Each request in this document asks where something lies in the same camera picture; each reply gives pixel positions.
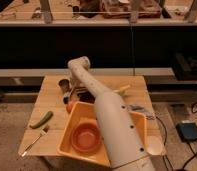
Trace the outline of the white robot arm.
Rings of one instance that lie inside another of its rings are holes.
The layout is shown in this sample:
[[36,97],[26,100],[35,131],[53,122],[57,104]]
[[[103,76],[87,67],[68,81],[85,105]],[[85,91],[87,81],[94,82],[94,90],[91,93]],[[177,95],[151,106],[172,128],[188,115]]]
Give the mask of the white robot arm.
[[94,111],[112,171],[156,171],[124,100],[94,78],[87,57],[72,59],[68,68],[95,97]]

